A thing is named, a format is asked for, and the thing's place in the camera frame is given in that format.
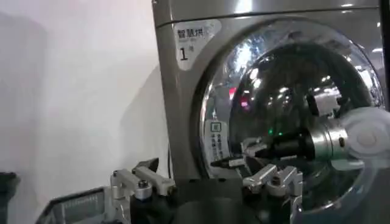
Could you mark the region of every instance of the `screw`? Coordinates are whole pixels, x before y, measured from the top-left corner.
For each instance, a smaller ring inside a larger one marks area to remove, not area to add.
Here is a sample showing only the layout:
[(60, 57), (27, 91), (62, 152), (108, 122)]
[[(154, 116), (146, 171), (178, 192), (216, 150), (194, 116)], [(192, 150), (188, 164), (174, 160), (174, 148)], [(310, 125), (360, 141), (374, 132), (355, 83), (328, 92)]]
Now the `screw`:
[(273, 185), (280, 185), (280, 178), (279, 177), (272, 177), (271, 183)]
[(147, 188), (147, 184), (148, 184), (148, 182), (146, 180), (140, 180), (138, 182), (138, 187), (141, 188), (141, 189)]

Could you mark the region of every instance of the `metal clamp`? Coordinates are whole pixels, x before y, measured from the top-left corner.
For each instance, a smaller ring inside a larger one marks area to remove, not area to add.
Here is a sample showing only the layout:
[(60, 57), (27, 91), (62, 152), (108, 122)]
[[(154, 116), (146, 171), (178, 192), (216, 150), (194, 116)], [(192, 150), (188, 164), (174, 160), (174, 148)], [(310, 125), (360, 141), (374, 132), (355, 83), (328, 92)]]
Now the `metal clamp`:
[(302, 204), (303, 174), (297, 168), (288, 166), (284, 170), (277, 171), (277, 167), (268, 164), (251, 177), (243, 179), (243, 185), (258, 194), (262, 186), (266, 186), (269, 194), (276, 197), (290, 196), (291, 215), (293, 222), (300, 205)]
[(131, 224), (130, 196), (134, 193), (135, 198), (145, 200), (152, 195), (152, 185), (125, 169), (114, 171), (110, 181), (115, 218), (123, 224)]
[(164, 178), (157, 173), (151, 171), (146, 166), (140, 166), (133, 169), (133, 173), (153, 184), (157, 193), (161, 196), (169, 195), (170, 191), (175, 186), (175, 182), (172, 179)]

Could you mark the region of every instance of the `instruction label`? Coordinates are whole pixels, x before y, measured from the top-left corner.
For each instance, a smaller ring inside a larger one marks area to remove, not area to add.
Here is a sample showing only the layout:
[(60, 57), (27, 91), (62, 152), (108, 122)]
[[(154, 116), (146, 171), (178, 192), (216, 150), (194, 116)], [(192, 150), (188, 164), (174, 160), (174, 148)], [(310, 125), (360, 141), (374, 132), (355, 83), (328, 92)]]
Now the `instruction label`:
[(197, 56), (221, 27), (221, 22), (216, 19), (175, 24), (176, 60), (181, 70), (192, 68)]
[(205, 128), (204, 143), (207, 161), (212, 162), (229, 157), (227, 124), (223, 121), (207, 120)]

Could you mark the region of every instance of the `aluminum part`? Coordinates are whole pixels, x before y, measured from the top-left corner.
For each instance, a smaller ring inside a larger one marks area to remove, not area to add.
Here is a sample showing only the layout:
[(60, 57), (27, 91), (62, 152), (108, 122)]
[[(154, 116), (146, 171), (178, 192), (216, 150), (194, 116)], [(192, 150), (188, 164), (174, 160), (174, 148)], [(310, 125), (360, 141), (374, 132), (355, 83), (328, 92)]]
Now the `aluminum part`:
[(316, 160), (346, 158), (348, 135), (336, 119), (328, 119), (310, 129)]
[(273, 176), (277, 174), (277, 167), (272, 164), (268, 164), (262, 168), (259, 172), (251, 177), (243, 179), (243, 185), (248, 187), (253, 193), (259, 193), (262, 185), (271, 180)]
[(131, 224), (130, 219), (130, 202), (125, 198), (115, 201), (116, 219), (123, 224)]
[(152, 183), (156, 187), (157, 193), (162, 196), (167, 196), (175, 186), (174, 180), (164, 178), (145, 166), (134, 168), (133, 173), (142, 178), (142, 180)]

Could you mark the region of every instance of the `gray washing machine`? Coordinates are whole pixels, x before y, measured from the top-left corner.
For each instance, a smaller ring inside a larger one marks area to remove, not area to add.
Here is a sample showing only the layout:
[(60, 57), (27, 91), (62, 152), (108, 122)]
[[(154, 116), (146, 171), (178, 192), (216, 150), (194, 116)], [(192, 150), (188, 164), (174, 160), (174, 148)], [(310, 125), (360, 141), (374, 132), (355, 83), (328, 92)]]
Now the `gray washing machine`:
[[(358, 107), (385, 109), (382, 24), (370, 0), (156, 0), (154, 18), (174, 178), (241, 178), (225, 170), (258, 138)], [(307, 97), (321, 104), (310, 110)], [(280, 161), (304, 174), (298, 223), (390, 223), (390, 173)]]

